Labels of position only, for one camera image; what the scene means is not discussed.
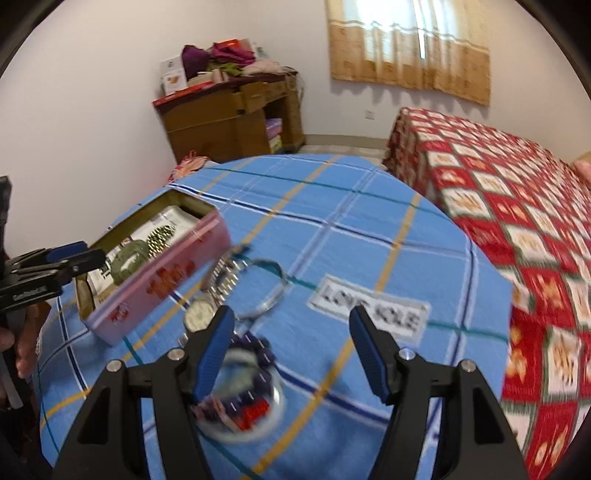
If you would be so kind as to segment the left hand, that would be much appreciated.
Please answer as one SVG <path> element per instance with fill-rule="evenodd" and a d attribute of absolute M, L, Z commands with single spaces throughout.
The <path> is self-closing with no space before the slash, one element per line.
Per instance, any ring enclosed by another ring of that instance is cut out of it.
<path fill-rule="evenodd" d="M 26 380 L 38 357 L 38 337 L 49 312 L 43 301 L 25 309 L 1 312 L 1 406 L 23 406 L 17 379 Z"/>

